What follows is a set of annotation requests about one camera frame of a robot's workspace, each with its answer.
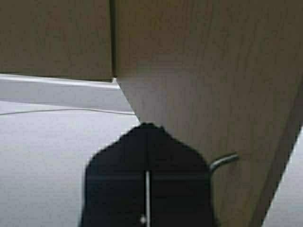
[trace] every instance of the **wood grain surface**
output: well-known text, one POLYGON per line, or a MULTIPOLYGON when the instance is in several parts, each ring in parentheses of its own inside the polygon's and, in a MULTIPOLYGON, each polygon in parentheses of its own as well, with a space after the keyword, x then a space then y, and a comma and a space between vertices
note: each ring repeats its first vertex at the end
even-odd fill
POLYGON ((107 0, 3 0, 0 72, 111 80, 107 0))
POLYGON ((116 1, 117 81, 139 120, 208 162, 241 157, 213 178, 223 227, 260 226, 252 217, 263 219, 256 208, 275 191, 267 179, 280 179, 273 162, 302 81, 302 21, 294 0, 116 1))

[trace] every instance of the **vertical white line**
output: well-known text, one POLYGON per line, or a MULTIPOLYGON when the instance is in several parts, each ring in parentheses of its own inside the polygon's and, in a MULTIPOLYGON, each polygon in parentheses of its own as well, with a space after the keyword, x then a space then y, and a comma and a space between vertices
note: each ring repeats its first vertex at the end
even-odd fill
POLYGON ((146 171, 146 227, 151 227, 150 172, 146 171))

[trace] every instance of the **black object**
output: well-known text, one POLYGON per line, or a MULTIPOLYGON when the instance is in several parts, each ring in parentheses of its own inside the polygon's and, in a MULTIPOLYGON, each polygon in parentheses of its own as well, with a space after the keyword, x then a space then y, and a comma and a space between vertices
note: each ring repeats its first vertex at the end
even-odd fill
POLYGON ((214 227, 210 177, 219 165, 210 169, 197 151, 163 127, 143 123, 91 159, 80 227, 146 226, 146 212, 152 227, 214 227))

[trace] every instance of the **metal hook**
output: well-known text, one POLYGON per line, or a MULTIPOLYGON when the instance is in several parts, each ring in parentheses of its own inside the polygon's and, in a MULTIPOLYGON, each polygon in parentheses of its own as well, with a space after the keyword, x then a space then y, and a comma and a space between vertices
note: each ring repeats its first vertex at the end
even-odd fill
POLYGON ((239 155, 237 155, 236 153, 224 155, 224 156, 216 159, 209 166, 210 174, 212 175, 217 168, 219 168, 219 167, 221 167, 221 166, 223 166, 225 164, 234 162, 234 161, 236 161, 238 159, 239 159, 239 155))

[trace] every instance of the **wooden cabinet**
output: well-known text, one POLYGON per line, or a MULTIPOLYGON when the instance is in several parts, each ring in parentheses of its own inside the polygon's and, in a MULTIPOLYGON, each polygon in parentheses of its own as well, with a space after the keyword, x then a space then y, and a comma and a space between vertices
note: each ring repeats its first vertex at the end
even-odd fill
POLYGON ((0 72, 111 80, 108 0, 3 0, 0 72))

